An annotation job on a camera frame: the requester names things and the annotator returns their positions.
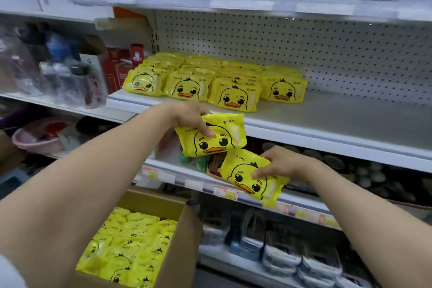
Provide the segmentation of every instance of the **open cardboard box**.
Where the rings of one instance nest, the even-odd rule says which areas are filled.
[[[193,210],[186,205],[186,201],[184,198],[134,187],[130,188],[117,204],[133,212],[159,216],[161,220],[178,221],[154,288],[189,288],[194,279],[203,228]],[[119,285],[76,271],[68,287],[109,288]]]

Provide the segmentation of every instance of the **white sleeve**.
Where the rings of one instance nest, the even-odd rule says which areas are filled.
[[[18,270],[3,255],[0,255],[0,278],[0,288],[28,288]]]

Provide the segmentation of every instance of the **person's right arm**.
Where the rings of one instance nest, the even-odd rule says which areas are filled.
[[[254,178],[284,175],[309,182],[384,288],[432,286],[432,227],[348,181],[324,163],[276,146]]]

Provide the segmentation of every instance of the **person's left arm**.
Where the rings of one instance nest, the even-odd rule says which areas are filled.
[[[0,254],[30,288],[63,286],[162,136],[177,126],[213,134],[205,113],[162,103],[55,161],[0,202]]]

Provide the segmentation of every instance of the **hand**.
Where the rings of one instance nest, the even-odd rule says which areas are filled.
[[[280,175],[307,181],[305,173],[307,168],[319,162],[312,157],[295,153],[280,146],[274,146],[261,156],[271,161],[271,164],[255,170],[252,173],[254,179],[263,178],[267,175]]]
[[[201,115],[211,112],[195,101],[183,101],[170,103],[171,111],[174,114],[174,127],[197,128],[199,132],[207,137],[213,137],[213,131],[202,120]]]

